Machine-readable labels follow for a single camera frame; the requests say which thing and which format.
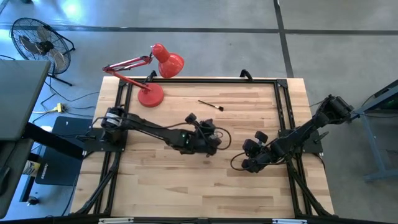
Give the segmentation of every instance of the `concrete floor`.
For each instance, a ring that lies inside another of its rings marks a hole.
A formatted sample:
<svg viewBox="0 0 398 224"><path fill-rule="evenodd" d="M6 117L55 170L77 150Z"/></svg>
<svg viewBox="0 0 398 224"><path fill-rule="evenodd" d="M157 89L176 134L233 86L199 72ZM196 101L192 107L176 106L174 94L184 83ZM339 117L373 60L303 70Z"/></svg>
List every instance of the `concrete floor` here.
<svg viewBox="0 0 398 224"><path fill-rule="evenodd" d="M394 0L279 0L286 29L397 30L398 2ZM277 29L272 0L9 0L0 26L20 17L50 25L101 27L184 27ZM60 78L73 87L53 82L67 98L98 91L101 68L148 54L150 45L163 43L185 59L181 76L236 77L242 68L255 77L286 77L279 34L192 32L61 32L75 43L72 64ZM397 79L398 35L287 35L294 77L305 79L310 103L328 94L340 95L354 107ZM7 29L0 29L0 54L18 59ZM152 64L130 72L148 75ZM50 96L45 86L38 102ZM92 95L70 106L93 106ZM65 101L59 96L48 107ZM74 111L93 114L93 109ZM56 114L37 121L52 126ZM398 220L398 179L365 183L363 175L376 171L368 141L359 121L329 126L323 139L326 174L335 213L345 218L395 223ZM15 199L5 220L61 215L70 187L35 185L40 205L26 207Z"/></svg>

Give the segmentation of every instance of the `small brush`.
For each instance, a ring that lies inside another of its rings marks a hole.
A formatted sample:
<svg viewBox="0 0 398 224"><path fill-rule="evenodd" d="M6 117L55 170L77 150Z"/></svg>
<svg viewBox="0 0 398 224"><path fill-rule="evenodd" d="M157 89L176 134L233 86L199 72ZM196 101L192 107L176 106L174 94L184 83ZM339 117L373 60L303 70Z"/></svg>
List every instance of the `small brush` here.
<svg viewBox="0 0 398 224"><path fill-rule="evenodd" d="M212 106L212 107L214 107L214 108L217 108L218 110L220 110L220 111L224 111L224 108L222 107L222 106L215 106L215 105L211 105L211 104L209 104L209 103L206 103L206 102L203 102L202 100L198 100L200 103L204 103L204 104L206 104L206 105L209 105L209 106Z"/></svg>

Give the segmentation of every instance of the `red desk lamp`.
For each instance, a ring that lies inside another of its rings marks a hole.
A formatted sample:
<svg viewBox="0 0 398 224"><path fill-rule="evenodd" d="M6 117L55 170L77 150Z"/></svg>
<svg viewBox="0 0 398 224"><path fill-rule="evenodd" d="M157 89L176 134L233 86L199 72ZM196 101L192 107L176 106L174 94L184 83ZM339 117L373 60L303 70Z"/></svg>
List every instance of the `red desk lamp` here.
<svg viewBox="0 0 398 224"><path fill-rule="evenodd" d="M121 75L118 72L130 70L141 65L148 65L152 62L152 55L159 61L159 73L163 78L172 78L176 76L176 74L181 72L184 66L184 59L181 58L181 56L175 53L169 53L162 44L155 44L152 46L149 56L134 58L114 65L108 65L103 68L104 72L112 74L125 82L141 88L138 93L138 100L146 107L155 107L163 101L164 93L162 87L156 83L139 83ZM143 62L133 64L134 62L141 60Z"/></svg>

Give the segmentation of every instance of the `fan guard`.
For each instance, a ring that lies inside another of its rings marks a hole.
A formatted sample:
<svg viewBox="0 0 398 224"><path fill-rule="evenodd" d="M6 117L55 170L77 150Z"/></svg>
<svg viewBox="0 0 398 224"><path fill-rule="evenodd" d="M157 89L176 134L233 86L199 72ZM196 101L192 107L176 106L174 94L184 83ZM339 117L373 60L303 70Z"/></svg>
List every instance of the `fan guard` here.
<svg viewBox="0 0 398 224"><path fill-rule="evenodd" d="M11 28L11 39L20 55L26 60L49 60L54 74L65 72L70 65L73 43L46 23L37 19L20 18ZM72 44L69 50L65 40Z"/></svg>

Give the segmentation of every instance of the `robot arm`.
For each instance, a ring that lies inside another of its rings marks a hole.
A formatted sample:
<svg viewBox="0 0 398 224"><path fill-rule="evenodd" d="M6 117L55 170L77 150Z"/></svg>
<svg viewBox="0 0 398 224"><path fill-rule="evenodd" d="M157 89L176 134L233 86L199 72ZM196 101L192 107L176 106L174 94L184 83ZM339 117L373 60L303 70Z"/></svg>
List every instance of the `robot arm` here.
<svg viewBox="0 0 398 224"><path fill-rule="evenodd" d="M185 118L185 122L194 125L194 131L162 127L136 114L127 113L123 108L108 108L105 117L101 122L104 130L101 141L111 144L117 144L127 130L140 131L161 139L181 154L205 153L212 156L221 144L221 139L214 134L216 126L213 120L198 122L193 113Z"/></svg>
<svg viewBox="0 0 398 224"><path fill-rule="evenodd" d="M259 172L266 165L274 164L282 159L289 159L296 147L300 147L310 134L327 124L341 124L347 121L353 110L341 97L329 95L326 97L311 120L300 127L290 130L286 136L281 136L271 141L266 146L258 144L251 139L245 140L243 149L248 156L243 160L242 168L249 172ZM256 137L260 142L266 143L267 136L257 132Z"/></svg>

